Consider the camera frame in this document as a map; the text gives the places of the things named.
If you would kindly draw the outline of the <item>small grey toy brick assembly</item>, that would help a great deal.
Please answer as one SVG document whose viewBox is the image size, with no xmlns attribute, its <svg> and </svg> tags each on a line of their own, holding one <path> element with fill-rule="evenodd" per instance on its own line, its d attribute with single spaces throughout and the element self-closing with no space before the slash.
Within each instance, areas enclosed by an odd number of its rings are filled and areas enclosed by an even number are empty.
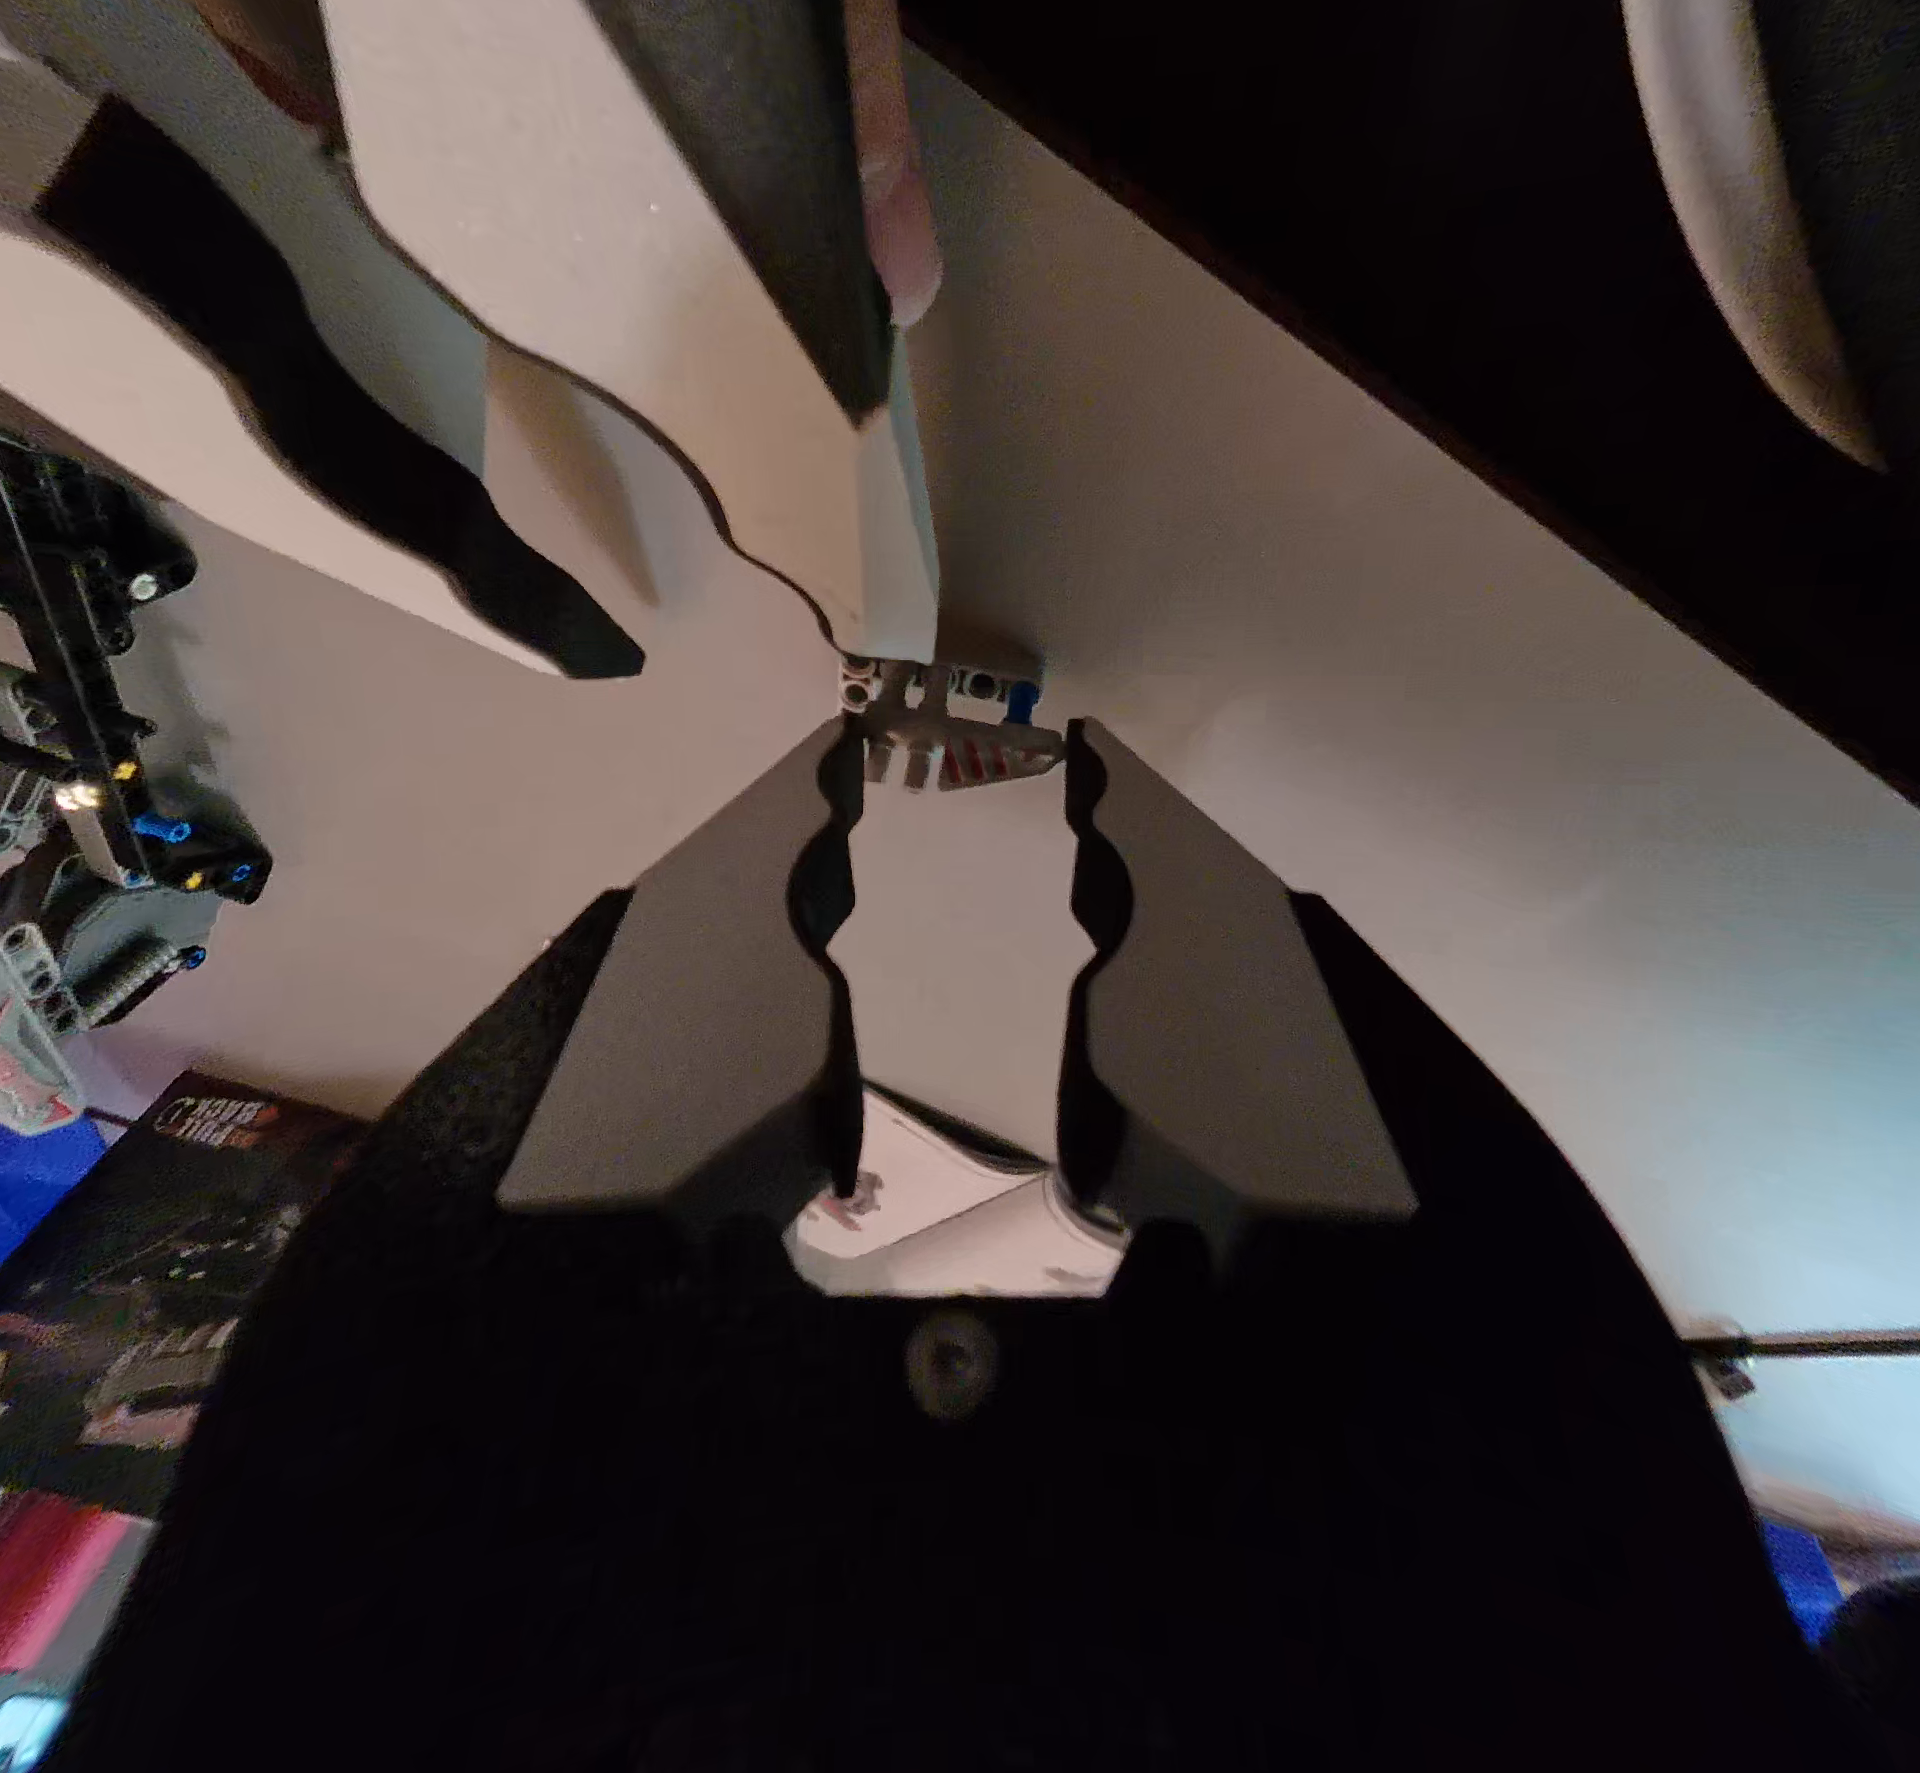
<svg viewBox="0 0 1920 1773">
<path fill-rule="evenodd" d="M 1038 720 L 1044 685 L 1018 670 L 844 655 L 837 695 L 861 724 L 865 784 L 950 794 L 1066 762 L 1066 734 Z"/>
</svg>

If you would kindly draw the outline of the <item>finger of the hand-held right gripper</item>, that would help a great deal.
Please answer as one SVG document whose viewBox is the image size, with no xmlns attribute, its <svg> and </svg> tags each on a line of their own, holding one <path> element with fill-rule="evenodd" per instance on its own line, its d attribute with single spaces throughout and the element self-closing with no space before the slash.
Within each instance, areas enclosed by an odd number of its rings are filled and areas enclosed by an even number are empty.
<svg viewBox="0 0 1920 1773">
<path fill-rule="evenodd" d="M 579 0 L 319 0 L 374 224 L 498 341 L 633 416 L 851 655 L 930 660 L 908 363 L 851 425 Z"/>
<path fill-rule="evenodd" d="M 89 465 L 517 665 L 645 655 L 478 472 L 478 335 L 324 175 L 209 170 L 4 49 L 4 409 Z"/>
</svg>

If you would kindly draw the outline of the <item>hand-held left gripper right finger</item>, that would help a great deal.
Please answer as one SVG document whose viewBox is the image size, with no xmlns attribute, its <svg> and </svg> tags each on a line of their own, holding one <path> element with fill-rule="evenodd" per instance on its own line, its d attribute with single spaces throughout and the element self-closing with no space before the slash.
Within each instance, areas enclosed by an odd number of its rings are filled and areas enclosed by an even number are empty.
<svg viewBox="0 0 1920 1773">
<path fill-rule="evenodd" d="M 1100 720 L 1066 728 L 1071 914 L 1057 1163 L 1127 1228 L 1417 1208 L 1288 885 Z"/>
</svg>

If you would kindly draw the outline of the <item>black chair with white rim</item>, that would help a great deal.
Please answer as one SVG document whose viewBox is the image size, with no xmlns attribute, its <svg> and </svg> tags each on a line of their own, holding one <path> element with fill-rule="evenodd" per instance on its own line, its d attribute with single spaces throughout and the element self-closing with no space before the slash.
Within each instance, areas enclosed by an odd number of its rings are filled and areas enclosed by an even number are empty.
<svg viewBox="0 0 1920 1773">
<path fill-rule="evenodd" d="M 1916 481 L 1917 0 L 1620 0 L 1681 236 L 1763 384 Z"/>
</svg>

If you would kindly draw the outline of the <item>white desk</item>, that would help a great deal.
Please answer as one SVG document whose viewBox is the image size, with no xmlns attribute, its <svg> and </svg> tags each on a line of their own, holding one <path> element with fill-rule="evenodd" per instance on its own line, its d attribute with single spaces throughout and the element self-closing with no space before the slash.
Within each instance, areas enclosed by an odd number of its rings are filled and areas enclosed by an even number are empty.
<svg viewBox="0 0 1920 1773">
<path fill-rule="evenodd" d="M 1916 810 L 928 56 L 913 337 L 947 592 L 1328 897 L 1553 1135 L 1677 1321 L 1916 1325 Z M 570 683 L 210 525 L 126 695 L 275 854 L 89 1048 L 379 1113 L 564 924 L 828 712 L 807 608 L 564 397 Z"/>
</svg>

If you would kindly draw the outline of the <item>pink printed box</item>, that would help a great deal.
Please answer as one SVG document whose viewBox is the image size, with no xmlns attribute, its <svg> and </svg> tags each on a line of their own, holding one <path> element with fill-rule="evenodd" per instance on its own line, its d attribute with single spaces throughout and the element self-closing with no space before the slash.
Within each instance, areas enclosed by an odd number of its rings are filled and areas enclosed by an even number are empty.
<svg viewBox="0 0 1920 1773">
<path fill-rule="evenodd" d="M 35 1768 L 156 1521 L 45 1490 L 1 1496 L 1 1768 Z"/>
</svg>

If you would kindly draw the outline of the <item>person's right hand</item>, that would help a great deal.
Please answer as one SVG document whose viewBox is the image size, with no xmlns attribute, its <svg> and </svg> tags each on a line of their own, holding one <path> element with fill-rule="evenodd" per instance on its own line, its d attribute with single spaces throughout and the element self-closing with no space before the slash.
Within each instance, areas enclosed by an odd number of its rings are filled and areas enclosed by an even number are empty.
<svg viewBox="0 0 1920 1773">
<path fill-rule="evenodd" d="M 855 167 L 868 248 L 898 329 L 933 307 L 944 258 L 905 71 L 898 0 L 844 0 Z"/>
</svg>

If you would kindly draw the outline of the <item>black toy brick vehicle model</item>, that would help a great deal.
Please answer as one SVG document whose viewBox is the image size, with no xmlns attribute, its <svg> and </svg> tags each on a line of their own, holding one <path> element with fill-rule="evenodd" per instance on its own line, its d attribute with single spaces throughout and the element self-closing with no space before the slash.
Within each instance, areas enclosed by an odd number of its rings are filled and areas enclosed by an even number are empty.
<svg viewBox="0 0 1920 1773">
<path fill-rule="evenodd" d="M 145 608 L 197 559 L 128 486 L 4 433 L 1 1120 L 22 1137 L 84 1115 L 73 1045 L 205 964 L 224 907 L 255 903 L 273 858 L 202 804 L 160 801 L 157 724 L 114 664 Z"/>
</svg>

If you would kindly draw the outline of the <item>blue flat object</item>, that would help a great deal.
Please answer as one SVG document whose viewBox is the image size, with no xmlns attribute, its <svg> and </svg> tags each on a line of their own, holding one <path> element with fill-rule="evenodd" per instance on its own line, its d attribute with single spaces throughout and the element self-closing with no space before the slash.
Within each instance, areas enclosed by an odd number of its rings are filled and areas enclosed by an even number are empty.
<svg viewBox="0 0 1920 1773">
<path fill-rule="evenodd" d="M 1811 1649 L 1822 1646 L 1846 1594 L 1820 1537 L 1772 1517 L 1761 1517 L 1759 1529 L 1793 1624 Z"/>
<path fill-rule="evenodd" d="M 131 1120 L 81 1113 L 43 1134 L 1 1127 L 1 1262 L 8 1265 L 48 1222 L 70 1226 L 109 1206 L 120 1186 L 117 1148 Z"/>
</svg>

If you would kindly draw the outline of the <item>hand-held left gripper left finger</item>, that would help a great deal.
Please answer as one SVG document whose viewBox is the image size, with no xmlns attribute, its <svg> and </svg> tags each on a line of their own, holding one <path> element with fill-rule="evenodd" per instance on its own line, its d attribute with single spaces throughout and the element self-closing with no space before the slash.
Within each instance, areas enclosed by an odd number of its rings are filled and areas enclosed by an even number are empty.
<svg viewBox="0 0 1920 1773">
<path fill-rule="evenodd" d="M 832 942 L 865 741 L 800 739 L 631 885 L 496 1201 L 797 1218 L 858 1183 L 864 1094 Z"/>
</svg>

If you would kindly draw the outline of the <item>dark printed cardboard box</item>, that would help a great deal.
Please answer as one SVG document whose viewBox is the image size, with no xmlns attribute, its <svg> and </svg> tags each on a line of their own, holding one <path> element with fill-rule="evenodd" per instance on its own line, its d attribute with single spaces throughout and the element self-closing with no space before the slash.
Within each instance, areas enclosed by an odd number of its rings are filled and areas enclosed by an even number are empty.
<svg viewBox="0 0 1920 1773">
<path fill-rule="evenodd" d="M 244 1314 L 370 1135 L 178 1074 L 4 1262 L 4 1490 L 157 1519 Z"/>
</svg>

